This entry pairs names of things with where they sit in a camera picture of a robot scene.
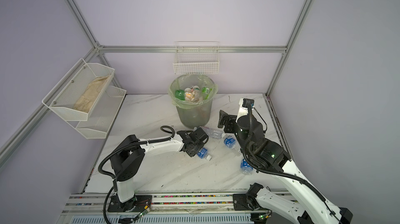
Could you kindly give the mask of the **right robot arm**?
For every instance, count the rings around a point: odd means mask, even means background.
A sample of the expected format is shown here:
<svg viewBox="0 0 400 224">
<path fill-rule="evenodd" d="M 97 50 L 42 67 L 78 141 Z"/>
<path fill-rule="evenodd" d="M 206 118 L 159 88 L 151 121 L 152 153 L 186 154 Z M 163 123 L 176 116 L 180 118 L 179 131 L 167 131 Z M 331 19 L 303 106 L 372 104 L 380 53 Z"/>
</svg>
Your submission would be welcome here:
<svg viewBox="0 0 400 224">
<path fill-rule="evenodd" d="M 235 116 L 221 110 L 218 127 L 234 134 L 243 158 L 252 168 L 278 179 L 295 198 L 295 201 L 287 200 L 266 186 L 253 183 L 246 193 L 234 195 L 236 209 L 267 209 L 293 224 L 349 224 L 352 221 L 349 209 L 325 198 L 300 172 L 290 154 L 280 144 L 265 138 L 262 124 L 252 114 Z"/>
</svg>

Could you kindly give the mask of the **blue label water bottle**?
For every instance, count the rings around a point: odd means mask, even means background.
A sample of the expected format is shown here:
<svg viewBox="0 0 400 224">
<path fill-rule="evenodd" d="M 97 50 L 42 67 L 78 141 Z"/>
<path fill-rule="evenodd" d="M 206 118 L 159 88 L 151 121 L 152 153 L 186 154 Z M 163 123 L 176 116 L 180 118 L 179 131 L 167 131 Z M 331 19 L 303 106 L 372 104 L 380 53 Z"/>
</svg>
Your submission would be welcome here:
<svg viewBox="0 0 400 224">
<path fill-rule="evenodd" d="M 209 151 L 206 148 L 201 148 L 198 153 L 197 156 L 200 159 L 206 159 L 208 161 L 210 161 L 212 159 L 212 156 L 209 154 Z"/>
</svg>

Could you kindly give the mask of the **Pocari Sweat bottle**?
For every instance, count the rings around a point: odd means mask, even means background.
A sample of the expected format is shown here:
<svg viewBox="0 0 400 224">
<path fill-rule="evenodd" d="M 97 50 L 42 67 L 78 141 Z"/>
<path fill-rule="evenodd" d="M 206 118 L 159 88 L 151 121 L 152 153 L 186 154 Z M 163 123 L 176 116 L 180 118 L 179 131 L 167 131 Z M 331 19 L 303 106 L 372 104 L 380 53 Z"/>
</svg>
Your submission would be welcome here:
<svg viewBox="0 0 400 224">
<path fill-rule="evenodd" d="M 224 137 L 224 145 L 235 155 L 241 155 L 241 147 L 234 136 L 226 134 Z"/>
</svg>

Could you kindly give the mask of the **white cap tea bottle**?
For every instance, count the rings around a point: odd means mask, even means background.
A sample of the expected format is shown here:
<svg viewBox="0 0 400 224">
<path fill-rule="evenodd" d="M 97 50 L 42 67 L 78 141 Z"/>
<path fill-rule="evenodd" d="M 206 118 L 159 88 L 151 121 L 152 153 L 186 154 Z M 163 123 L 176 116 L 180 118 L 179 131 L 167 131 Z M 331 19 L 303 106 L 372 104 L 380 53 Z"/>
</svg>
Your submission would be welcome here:
<svg viewBox="0 0 400 224">
<path fill-rule="evenodd" d="M 191 88 L 186 88 L 184 90 L 184 99 L 187 102 L 193 102 L 194 101 L 194 93 Z"/>
</svg>

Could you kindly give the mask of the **green cap crane label bottle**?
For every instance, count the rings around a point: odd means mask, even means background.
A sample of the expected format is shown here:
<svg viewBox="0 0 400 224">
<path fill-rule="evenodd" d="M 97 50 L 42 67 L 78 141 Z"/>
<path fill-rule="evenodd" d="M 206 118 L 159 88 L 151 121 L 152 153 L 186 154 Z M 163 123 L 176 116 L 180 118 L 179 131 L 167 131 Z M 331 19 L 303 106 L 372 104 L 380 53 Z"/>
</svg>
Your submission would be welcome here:
<svg viewBox="0 0 400 224">
<path fill-rule="evenodd" d="M 203 96 L 202 96 L 202 91 L 200 90 L 200 87 L 195 85 L 192 88 L 192 102 L 201 102 L 203 100 Z"/>
</svg>

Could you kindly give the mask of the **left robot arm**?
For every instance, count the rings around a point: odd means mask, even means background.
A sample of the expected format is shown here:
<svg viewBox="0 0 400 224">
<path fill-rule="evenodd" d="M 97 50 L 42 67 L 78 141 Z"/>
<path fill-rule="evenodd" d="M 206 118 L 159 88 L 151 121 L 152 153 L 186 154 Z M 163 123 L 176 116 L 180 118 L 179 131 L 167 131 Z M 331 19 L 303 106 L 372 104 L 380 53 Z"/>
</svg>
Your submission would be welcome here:
<svg viewBox="0 0 400 224">
<path fill-rule="evenodd" d="M 109 212 L 136 211 L 150 204 L 151 197 L 139 200 L 133 187 L 133 177 L 146 157 L 170 152 L 184 152 L 194 157 L 209 141 L 209 136 L 201 128 L 177 132 L 171 126 L 161 126 L 160 129 L 168 136 L 139 139 L 134 134 L 129 135 L 100 162 L 98 172 L 112 178 L 111 193 L 115 193 L 110 200 Z"/>
</svg>

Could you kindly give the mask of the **lime green label bottle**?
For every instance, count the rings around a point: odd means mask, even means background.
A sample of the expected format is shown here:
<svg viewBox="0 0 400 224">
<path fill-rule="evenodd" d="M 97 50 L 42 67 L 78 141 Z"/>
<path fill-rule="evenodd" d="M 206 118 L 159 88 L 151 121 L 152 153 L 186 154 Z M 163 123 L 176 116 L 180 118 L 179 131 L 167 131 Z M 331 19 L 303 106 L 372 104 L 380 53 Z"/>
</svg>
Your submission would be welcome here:
<svg viewBox="0 0 400 224">
<path fill-rule="evenodd" d="M 211 91 L 212 91 L 211 88 L 203 87 L 203 88 L 202 88 L 202 95 L 203 95 L 203 97 L 204 97 L 204 98 L 207 98 L 207 97 L 210 95 Z"/>
</svg>

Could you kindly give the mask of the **clear purple label bottle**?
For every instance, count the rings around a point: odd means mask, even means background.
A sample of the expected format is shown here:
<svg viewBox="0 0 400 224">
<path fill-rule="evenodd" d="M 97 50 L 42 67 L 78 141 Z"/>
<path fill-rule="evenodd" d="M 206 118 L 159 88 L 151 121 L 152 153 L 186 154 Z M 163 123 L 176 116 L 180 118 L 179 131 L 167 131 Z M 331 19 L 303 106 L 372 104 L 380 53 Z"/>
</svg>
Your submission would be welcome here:
<svg viewBox="0 0 400 224">
<path fill-rule="evenodd" d="M 214 129 L 214 128 L 208 128 L 208 127 L 201 127 L 203 131 L 213 139 L 222 139 L 225 136 L 225 133 L 221 129 Z"/>
</svg>

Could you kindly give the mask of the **green soda bottle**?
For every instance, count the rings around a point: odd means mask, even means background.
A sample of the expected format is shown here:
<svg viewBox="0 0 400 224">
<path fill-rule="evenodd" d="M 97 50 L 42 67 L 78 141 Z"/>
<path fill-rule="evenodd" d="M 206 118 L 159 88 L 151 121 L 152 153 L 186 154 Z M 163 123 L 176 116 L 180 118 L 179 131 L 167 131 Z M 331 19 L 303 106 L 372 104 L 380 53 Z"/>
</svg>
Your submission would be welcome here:
<svg viewBox="0 0 400 224">
<path fill-rule="evenodd" d="M 175 98 L 180 101 L 185 101 L 185 91 L 184 90 L 175 90 Z"/>
</svg>

